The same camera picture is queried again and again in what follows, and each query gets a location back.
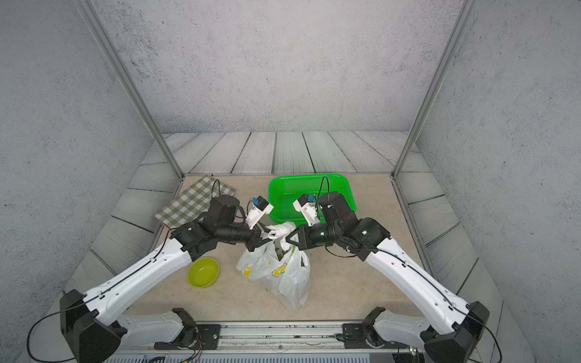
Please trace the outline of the white plastic bag lemon print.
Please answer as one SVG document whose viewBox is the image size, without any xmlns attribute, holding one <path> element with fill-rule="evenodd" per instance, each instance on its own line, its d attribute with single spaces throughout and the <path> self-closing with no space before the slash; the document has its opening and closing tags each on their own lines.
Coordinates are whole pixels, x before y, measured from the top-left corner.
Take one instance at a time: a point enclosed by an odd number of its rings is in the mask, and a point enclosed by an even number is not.
<svg viewBox="0 0 581 363">
<path fill-rule="evenodd" d="M 266 227 L 274 234 L 274 240 L 254 252 L 243 252 L 236 269 L 246 279 L 256 282 L 270 291 L 287 309 L 295 311 L 305 304 L 310 292 L 310 260 L 307 254 L 292 245 L 291 250 L 278 261 L 274 243 L 285 241 L 295 230 L 293 222 Z"/>
</svg>

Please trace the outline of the pineapple front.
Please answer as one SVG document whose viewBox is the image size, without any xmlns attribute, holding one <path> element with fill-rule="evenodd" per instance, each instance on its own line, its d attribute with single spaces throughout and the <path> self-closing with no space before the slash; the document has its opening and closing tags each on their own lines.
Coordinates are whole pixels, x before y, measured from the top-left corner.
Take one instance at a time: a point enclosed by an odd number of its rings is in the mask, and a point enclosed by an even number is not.
<svg viewBox="0 0 581 363">
<path fill-rule="evenodd" d="M 281 261 L 284 256 L 291 250 L 292 245 L 284 241 L 276 241 L 274 243 L 275 254 L 278 261 Z"/>
</svg>

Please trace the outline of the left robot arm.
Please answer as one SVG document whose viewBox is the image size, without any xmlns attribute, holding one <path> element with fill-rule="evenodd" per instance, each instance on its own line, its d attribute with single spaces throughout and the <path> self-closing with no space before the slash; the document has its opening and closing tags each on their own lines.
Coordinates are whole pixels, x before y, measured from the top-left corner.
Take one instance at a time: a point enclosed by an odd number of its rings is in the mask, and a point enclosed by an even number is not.
<svg viewBox="0 0 581 363">
<path fill-rule="evenodd" d="M 244 210 L 231 195 L 211 198 L 207 211 L 174 228 L 161 246 L 109 281 L 60 299 L 56 315 L 61 334 L 76 362 L 104 362 L 120 348 L 153 343 L 161 349 L 192 349 L 200 354 L 203 338 L 183 309 L 160 315 L 127 316 L 125 311 L 165 278 L 216 249 L 218 243 L 244 244 L 249 251 L 267 242 L 258 227 L 272 204 L 258 196 Z"/>
</svg>

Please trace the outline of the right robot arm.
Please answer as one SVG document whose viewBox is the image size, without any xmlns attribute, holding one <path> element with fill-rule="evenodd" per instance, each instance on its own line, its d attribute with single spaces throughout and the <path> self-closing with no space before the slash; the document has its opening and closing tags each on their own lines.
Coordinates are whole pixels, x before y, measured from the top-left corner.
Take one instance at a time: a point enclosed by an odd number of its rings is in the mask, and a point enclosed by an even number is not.
<svg viewBox="0 0 581 363">
<path fill-rule="evenodd" d="M 466 302 L 443 287 L 378 221 L 358 218 L 341 193 L 301 195 L 293 206 L 306 223 L 286 237 L 289 244 L 300 250 L 336 244 L 391 280 L 423 314 L 413 318 L 377 307 L 363 320 L 361 332 L 344 333 L 343 342 L 372 349 L 402 343 L 422 349 L 434 362 L 471 361 L 488 330 L 490 312 L 484 304 Z"/>
</svg>

